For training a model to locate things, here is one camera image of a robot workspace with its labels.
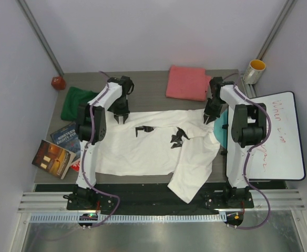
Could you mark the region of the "white t shirt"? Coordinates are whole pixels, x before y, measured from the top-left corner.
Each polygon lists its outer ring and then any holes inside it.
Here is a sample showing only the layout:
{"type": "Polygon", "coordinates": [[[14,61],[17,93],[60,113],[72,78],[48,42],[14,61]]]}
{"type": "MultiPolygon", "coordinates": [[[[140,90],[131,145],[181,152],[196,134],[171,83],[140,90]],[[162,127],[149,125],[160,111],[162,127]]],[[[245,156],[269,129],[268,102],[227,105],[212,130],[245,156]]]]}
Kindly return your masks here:
{"type": "Polygon", "coordinates": [[[168,188],[190,203],[212,172],[220,149],[202,110],[133,112],[125,124],[106,113],[107,132],[95,171],[116,176],[172,174],[168,188]]]}

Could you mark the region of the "white whiteboard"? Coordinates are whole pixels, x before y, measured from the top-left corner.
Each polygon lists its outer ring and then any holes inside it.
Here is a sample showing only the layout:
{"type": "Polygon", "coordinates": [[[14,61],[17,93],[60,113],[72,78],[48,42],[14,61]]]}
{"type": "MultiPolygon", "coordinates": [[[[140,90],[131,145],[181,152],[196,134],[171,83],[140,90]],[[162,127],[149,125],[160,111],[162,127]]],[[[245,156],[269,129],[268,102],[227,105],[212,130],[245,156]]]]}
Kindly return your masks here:
{"type": "Polygon", "coordinates": [[[251,100],[266,105],[271,133],[265,144],[257,147],[250,157],[247,177],[251,180],[305,179],[294,93],[287,91],[251,100]]]}

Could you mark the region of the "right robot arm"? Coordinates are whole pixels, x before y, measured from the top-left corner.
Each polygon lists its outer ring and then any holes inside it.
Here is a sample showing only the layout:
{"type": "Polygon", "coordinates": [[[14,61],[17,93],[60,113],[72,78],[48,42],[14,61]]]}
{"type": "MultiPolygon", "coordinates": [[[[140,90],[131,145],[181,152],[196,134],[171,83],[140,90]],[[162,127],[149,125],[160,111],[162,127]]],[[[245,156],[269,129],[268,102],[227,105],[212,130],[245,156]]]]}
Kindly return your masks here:
{"type": "Polygon", "coordinates": [[[208,99],[203,122],[208,124],[219,118],[221,108],[227,104],[233,110],[233,119],[226,124],[227,138],[232,139],[233,150],[227,151],[232,163],[231,172],[222,192],[211,193],[207,200],[209,209],[253,207],[249,192],[248,161],[254,148],[262,145],[270,135],[271,121],[263,103],[249,100],[233,81],[214,77],[210,81],[212,97],[208,99]]]}

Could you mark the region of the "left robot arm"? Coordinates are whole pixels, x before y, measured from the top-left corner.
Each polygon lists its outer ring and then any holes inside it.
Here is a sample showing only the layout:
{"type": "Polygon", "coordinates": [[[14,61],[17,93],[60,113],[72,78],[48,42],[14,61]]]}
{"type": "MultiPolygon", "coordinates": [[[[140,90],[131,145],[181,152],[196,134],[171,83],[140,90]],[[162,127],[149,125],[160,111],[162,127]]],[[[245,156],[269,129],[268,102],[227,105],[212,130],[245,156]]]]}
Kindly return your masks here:
{"type": "Polygon", "coordinates": [[[80,141],[80,166],[69,202],[79,208],[92,209],[97,204],[95,163],[107,133],[106,112],[112,112],[117,123],[125,123],[130,114],[127,97],[133,90],[130,77],[111,77],[98,95],[78,107],[75,132],[80,141]]]}

